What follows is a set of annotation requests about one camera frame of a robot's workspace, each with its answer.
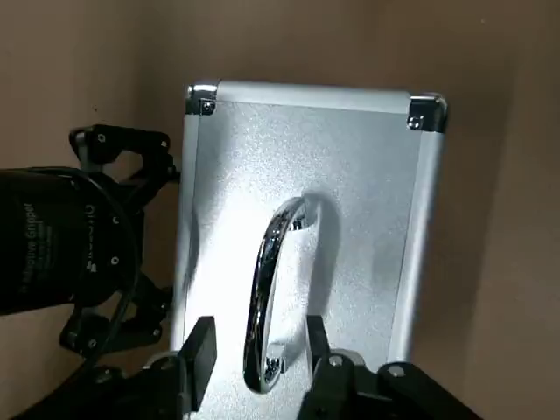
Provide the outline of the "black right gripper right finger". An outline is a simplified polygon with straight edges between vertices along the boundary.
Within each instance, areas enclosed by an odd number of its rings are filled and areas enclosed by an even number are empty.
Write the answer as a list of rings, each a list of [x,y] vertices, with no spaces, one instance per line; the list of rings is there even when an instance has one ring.
[[[414,364],[373,372],[331,349],[323,319],[306,318],[311,386],[299,419],[478,419],[480,416]]]

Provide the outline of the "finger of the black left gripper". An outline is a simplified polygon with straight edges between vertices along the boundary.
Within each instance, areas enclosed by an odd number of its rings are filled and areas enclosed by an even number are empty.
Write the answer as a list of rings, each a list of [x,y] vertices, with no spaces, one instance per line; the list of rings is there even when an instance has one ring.
[[[72,129],[69,143],[83,171],[92,173],[126,207],[144,207],[168,183],[178,183],[178,171],[170,154],[171,140],[163,132],[95,124]],[[142,166],[121,182],[102,173],[123,152],[141,157]]]
[[[158,288],[141,274],[132,298],[136,307],[132,318],[123,320],[114,338],[105,346],[106,354],[156,344],[163,333],[162,321],[171,308],[173,289]],[[60,345],[79,355],[91,355],[106,339],[110,320],[96,311],[75,309],[59,336]]]

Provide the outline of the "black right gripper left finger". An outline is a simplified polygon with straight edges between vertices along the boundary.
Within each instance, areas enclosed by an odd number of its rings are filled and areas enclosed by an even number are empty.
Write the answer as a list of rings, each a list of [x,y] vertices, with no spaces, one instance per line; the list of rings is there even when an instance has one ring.
[[[100,367],[65,398],[66,419],[185,419],[200,410],[217,360],[213,317],[200,317],[177,352],[132,376]]]

